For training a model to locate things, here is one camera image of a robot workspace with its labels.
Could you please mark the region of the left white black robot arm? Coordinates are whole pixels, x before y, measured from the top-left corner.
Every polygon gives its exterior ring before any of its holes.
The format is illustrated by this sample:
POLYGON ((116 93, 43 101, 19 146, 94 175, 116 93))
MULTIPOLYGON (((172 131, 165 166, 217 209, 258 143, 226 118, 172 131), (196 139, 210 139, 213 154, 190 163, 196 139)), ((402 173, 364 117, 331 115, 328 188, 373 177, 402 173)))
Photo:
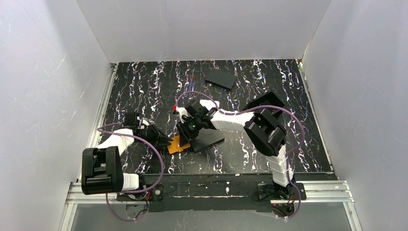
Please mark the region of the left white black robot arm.
POLYGON ((139 113, 130 111, 125 114, 122 128, 113 132, 97 130, 109 134, 109 138, 96 147, 86 148, 82 153, 81 189, 85 195, 101 193, 143 193, 153 189, 162 179, 164 167, 158 180, 151 186, 140 186, 138 174, 124 173, 120 156, 135 141, 143 142, 150 147, 163 165, 159 148, 169 146, 171 138, 159 128, 140 117, 139 113))

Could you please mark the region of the black plastic box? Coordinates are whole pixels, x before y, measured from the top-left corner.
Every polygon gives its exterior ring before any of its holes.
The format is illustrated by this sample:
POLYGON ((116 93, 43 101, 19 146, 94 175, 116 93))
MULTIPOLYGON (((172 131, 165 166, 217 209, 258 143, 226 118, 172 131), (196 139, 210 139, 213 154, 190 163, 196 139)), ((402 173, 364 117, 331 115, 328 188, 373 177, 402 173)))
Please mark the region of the black plastic box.
MULTIPOLYGON (((270 91, 263 96, 257 97, 254 100, 250 101, 242 111, 261 106, 261 105, 273 105, 281 108, 286 108, 285 103, 281 98, 276 95, 274 92, 270 91)), ((281 110, 273 109, 273 108, 262 108, 254 110, 254 113, 261 112, 262 110, 268 110, 276 119, 278 119, 282 115, 281 110)))

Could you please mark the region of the orange leather card holder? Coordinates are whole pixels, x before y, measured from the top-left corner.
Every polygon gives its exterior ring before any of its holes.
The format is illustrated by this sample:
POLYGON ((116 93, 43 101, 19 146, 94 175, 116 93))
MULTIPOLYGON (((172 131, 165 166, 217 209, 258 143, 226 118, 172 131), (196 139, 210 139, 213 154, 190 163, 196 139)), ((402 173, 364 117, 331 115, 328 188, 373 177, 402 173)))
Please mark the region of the orange leather card holder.
POLYGON ((187 143, 183 146, 180 145, 180 136, 177 135, 172 138, 170 145, 167 146, 169 154, 181 153, 191 147, 190 143, 187 143))

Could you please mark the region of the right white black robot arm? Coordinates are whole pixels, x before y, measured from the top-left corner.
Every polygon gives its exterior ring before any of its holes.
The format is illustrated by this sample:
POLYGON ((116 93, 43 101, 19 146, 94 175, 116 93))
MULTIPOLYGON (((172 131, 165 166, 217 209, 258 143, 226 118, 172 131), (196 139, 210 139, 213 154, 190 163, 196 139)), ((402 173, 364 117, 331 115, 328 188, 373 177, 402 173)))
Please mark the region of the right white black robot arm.
POLYGON ((194 100, 185 107, 173 106, 179 116, 177 123, 180 145, 195 140, 202 129, 227 129, 245 132, 257 151, 267 157, 273 182, 282 187, 293 183, 293 170, 286 154, 287 132, 278 121, 286 109, 259 105, 244 111, 225 111, 213 100, 194 100))

